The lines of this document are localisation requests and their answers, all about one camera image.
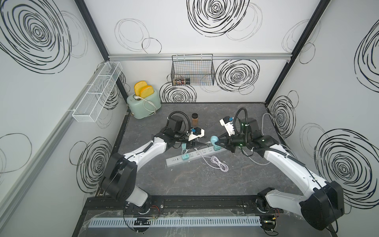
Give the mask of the teal charger with black cable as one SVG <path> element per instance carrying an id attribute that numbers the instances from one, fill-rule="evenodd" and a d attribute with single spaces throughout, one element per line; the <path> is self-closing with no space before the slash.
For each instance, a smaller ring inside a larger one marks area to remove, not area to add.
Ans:
<path id="1" fill-rule="evenodd" d="M 222 149 L 222 147 L 220 147 L 220 146 L 218 146 L 218 145 L 214 145 L 213 148 L 214 148 L 215 151 L 219 151 L 219 150 Z"/>

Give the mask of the light blue earbud case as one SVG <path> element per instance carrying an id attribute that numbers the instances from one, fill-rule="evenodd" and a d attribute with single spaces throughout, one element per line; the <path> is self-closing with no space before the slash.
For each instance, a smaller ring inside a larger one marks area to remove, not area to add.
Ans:
<path id="1" fill-rule="evenodd" d="M 217 136 L 211 136 L 210 142 L 213 146 L 215 146 L 218 141 L 219 141 L 219 138 Z"/>

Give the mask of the white power strip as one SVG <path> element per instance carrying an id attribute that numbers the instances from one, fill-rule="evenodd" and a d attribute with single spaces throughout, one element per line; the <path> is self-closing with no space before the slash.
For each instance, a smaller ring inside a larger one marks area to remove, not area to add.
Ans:
<path id="1" fill-rule="evenodd" d="M 226 149 L 222 148 L 219 151 L 215 151 L 213 146 L 200 149 L 198 151 L 193 151 L 186 153 L 185 155 L 178 155 L 172 158 L 166 159 L 166 166 L 167 167 L 174 167 L 177 165 L 185 164 L 188 162 L 195 161 L 197 159 L 201 159 L 202 157 L 211 157 L 213 155 L 216 155 L 220 152 L 227 151 Z"/>

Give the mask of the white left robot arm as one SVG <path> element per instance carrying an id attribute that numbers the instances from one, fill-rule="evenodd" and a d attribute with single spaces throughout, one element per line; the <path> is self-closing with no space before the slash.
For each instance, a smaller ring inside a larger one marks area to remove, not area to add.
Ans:
<path id="1" fill-rule="evenodd" d="M 202 145 L 196 138 L 203 137 L 205 130 L 189 126 L 186 131 L 182 131 L 184 119 L 190 123 L 188 116 L 183 112 L 172 112 L 165 127 L 153 135 L 151 141 L 129 153 L 111 155 L 99 181 L 99 187 L 104 193 L 108 193 L 117 201 L 127 201 L 147 212 L 151 206 L 151 196 L 136 186 L 137 172 L 140 168 L 176 143 L 184 143 L 189 148 Z"/>

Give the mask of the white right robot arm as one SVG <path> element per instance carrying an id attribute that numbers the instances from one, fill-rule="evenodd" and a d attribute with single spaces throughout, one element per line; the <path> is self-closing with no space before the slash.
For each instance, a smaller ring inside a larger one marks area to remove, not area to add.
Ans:
<path id="1" fill-rule="evenodd" d="M 256 196 L 256 207 L 262 213 L 283 209 L 302 216 L 312 227 L 324 230 L 344 215 L 343 189 L 328 182 L 296 160 L 269 135 L 263 135 L 254 118 L 235 122 L 227 116 L 220 120 L 226 133 L 212 136 L 211 143 L 234 153 L 248 148 L 279 168 L 302 192 L 301 195 L 266 188 Z"/>

